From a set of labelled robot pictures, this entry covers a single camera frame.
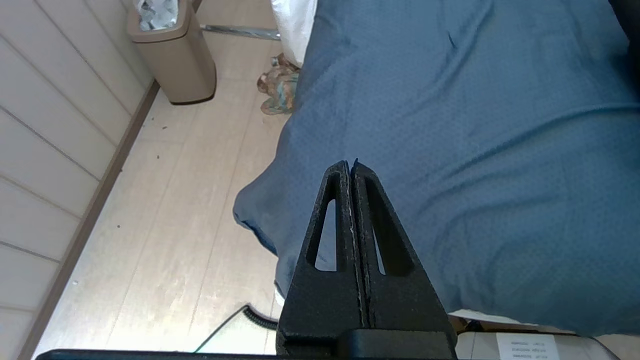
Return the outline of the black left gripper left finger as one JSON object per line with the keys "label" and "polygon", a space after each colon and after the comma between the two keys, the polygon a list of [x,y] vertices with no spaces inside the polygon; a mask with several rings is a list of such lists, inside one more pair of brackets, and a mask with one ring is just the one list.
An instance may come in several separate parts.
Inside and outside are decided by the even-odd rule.
{"label": "black left gripper left finger", "polygon": [[[336,270],[322,271],[316,260],[330,202]],[[357,233],[350,169],[339,161],[327,168],[318,190],[279,317],[277,350],[335,351],[343,333],[366,325]]]}

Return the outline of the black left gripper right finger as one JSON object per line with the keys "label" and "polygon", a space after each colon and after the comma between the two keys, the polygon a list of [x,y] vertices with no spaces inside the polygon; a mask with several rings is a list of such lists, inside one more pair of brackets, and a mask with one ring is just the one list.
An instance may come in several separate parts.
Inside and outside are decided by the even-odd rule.
{"label": "black left gripper right finger", "polygon": [[377,174],[355,162],[350,177],[364,300],[350,348],[455,350],[457,333]]}

